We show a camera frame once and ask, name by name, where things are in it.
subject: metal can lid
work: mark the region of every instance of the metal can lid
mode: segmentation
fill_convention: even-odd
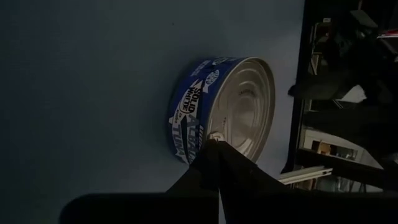
[[[275,86],[268,65],[247,58],[225,78],[211,107],[207,133],[221,133],[225,141],[256,161],[263,150],[275,109]]]

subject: blue can label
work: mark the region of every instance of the blue can label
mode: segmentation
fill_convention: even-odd
[[[211,107],[229,72],[244,58],[203,60],[179,83],[171,100],[168,132],[172,150],[191,163],[202,145]]]

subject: can rim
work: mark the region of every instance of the can rim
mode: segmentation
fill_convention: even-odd
[[[225,76],[222,84],[220,85],[219,89],[222,90],[225,85],[226,85],[226,80],[228,80],[228,78],[234,74],[234,72],[236,70],[239,69],[239,67],[248,61],[255,61],[257,62],[262,69],[264,69],[264,71],[262,71],[262,73],[264,73],[264,80],[265,80],[265,89],[266,89],[266,95],[265,98],[267,99],[268,103],[268,107],[265,108],[265,118],[264,118],[264,128],[261,129],[261,136],[258,139],[258,144],[257,144],[257,148],[250,148],[247,155],[245,155],[248,159],[252,160],[253,162],[256,162],[259,158],[259,156],[261,155],[261,152],[264,150],[265,146],[266,146],[266,142],[267,139],[269,137],[269,133],[271,130],[271,126],[272,126],[272,120],[274,117],[274,111],[275,111],[275,83],[274,83],[274,76],[273,73],[270,69],[270,67],[268,66],[268,64],[263,61],[262,59],[258,58],[258,57],[248,57],[245,58],[244,60],[240,61],[237,65],[235,65],[227,74],[227,76]],[[220,97],[221,95],[221,91],[218,91],[217,94],[215,95],[215,97],[213,98],[213,102],[211,103],[211,110],[209,111],[209,119],[207,121],[206,124],[206,128],[205,128],[205,133],[203,135],[203,138],[207,138],[207,135],[209,134],[210,131],[210,117],[213,115],[213,113],[215,112],[215,103],[217,101],[217,99]]]

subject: blue wall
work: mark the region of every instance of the blue wall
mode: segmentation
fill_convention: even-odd
[[[198,57],[270,63],[277,127],[259,166],[283,168],[302,1],[1,4],[1,223],[54,223],[89,192],[168,189],[187,166],[166,145],[167,102]]]

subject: fish logo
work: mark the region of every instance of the fish logo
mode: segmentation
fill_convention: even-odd
[[[212,65],[221,64],[221,63],[227,61],[228,59],[229,59],[228,57],[220,57],[220,58],[217,58],[216,60],[214,60],[214,62],[212,63]]]
[[[213,84],[213,83],[217,80],[217,78],[218,78],[219,75],[220,75],[220,71],[219,71],[219,70],[215,70],[214,72],[211,72],[211,73],[206,77],[205,86],[203,87],[203,92],[204,92],[204,93],[208,93],[208,92],[209,92],[209,86],[210,86],[211,84]]]

